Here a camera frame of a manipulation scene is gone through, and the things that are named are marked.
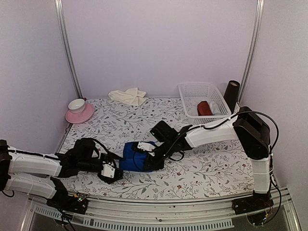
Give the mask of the blue microfibre towel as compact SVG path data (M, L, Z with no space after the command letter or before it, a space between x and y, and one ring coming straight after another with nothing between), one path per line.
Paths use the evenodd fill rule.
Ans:
M145 167L148 152L138 149L138 141L127 142L123 149L123 159L119 161L119 169L123 171L147 172L151 171Z

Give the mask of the cream cloth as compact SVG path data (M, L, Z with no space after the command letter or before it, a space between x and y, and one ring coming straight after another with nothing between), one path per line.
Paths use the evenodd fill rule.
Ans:
M138 88L130 88L126 91L114 90L108 93L111 100L118 101L131 106L141 106L147 101L146 92Z

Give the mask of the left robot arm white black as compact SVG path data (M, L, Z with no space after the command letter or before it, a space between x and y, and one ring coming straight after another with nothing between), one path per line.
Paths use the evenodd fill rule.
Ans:
M18 150L0 141L0 189L38 195L61 208L71 205L61 178L79 172L103 173L103 161L92 139L77 140L66 153L41 154Z

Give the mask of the pink saucer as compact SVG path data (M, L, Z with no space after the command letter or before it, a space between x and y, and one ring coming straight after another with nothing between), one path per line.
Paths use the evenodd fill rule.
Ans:
M87 103L85 104L85 109L78 114L67 111L65 114L65 119L71 124L81 124L89 120L93 114L94 107L90 103Z

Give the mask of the red-brown rolled towel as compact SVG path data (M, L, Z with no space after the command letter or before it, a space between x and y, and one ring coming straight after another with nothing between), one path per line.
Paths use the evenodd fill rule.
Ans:
M212 116L212 112L207 101L201 101L197 105L197 112L199 116Z

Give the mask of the white perforated plastic basket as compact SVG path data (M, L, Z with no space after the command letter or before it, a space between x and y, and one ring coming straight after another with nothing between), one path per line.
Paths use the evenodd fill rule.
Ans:
M213 83L180 83L178 89L190 124L205 124L231 115L227 103Z

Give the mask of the white teacup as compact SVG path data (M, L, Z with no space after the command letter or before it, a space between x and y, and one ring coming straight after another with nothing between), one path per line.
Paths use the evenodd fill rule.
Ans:
M84 99L75 99L68 104L68 110L73 114L81 113L86 106Z

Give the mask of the clear plastic item in basket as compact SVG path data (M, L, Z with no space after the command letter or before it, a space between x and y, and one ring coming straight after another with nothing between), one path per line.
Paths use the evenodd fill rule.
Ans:
M211 101L209 103L209 107L210 107L210 110L212 112L212 115L215 115L215 116L222 115L222 113L221 113L221 111L219 109L219 106L214 101Z

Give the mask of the floral patterned table mat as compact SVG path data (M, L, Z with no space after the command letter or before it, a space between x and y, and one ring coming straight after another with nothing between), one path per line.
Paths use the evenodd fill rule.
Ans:
M61 147L65 153L81 138L95 138L98 149L105 146L122 155L129 141L153 141L150 129L165 121L176 130L188 124L177 98L152 98L141 106L109 99L90 99L90 120L73 125ZM253 174L251 161L237 139L206 144L184 156L175 154L162 170L140 173L126 171L121 180L108 184L97 174L80 172L62 179L69 192L137 200L188 200L250 193L269 188L269 178Z

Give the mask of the dark brown cylinder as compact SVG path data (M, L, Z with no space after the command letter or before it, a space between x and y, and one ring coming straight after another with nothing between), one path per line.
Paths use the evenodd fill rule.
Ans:
M237 97L240 90L240 83L235 80L230 80L224 93L224 100L227 103L231 113L234 113Z

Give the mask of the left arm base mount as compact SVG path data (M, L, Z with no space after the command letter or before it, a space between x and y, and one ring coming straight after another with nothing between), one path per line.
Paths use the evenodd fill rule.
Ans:
M67 211L77 214L86 214L89 201L79 197L70 196L68 194L57 192L46 204L57 210Z

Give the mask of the aluminium front rail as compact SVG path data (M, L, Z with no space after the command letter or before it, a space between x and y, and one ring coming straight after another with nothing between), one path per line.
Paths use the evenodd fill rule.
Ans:
M84 215L69 213L70 221L48 207L45 201L30 197L22 222L23 231L301 231L295 207L287 188L272 190L274 206L266 223L256 220L263 210L236 214L235 199L247 193L191 200L130 200L89 197Z

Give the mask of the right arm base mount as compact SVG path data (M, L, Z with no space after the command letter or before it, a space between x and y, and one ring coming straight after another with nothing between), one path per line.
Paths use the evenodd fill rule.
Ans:
M239 215L270 208L273 205L274 202L272 199L256 198L254 196L249 196L233 200L231 207L234 210L235 214Z

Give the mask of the left aluminium frame post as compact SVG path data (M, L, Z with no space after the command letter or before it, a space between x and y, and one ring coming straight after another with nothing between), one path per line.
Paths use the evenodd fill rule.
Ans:
M65 23L65 16L64 16L63 1L55 0L54 3L55 3L55 10L56 10L56 15L57 15L58 25L60 29L60 35L62 37L64 52L65 52L68 68L70 71L71 79L73 82L73 86L77 94L77 97L83 98L81 86L77 78L77 72L76 72L76 68L74 65L73 55L72 55L70 44L69 44L69 37L68 37L68 32L67 32L66 23Z

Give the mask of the right aluminium frame post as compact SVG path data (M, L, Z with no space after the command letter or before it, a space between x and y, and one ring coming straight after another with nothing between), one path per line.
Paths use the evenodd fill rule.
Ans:
M241 86L239 90L239 95L237 102L238 104L241 104L244 98L244 92L248 84L249 80L249 75L251 71L251 67L253 64L253 59L255 55L255 50L257 46L257 41L258 41L258 36L259 36L259 31L261 28L261 23L262 23L262 16L263 16L263 11L264 11L264 0L257 0L257 5L256 5L256 12L255 12L255 18L254 18L254 24L253 24L253 30L252 30L252 36L251 36L251 42L248 50L248 56L246 59L245 67L244 67L244 72L243 72L243 77L241 81Z

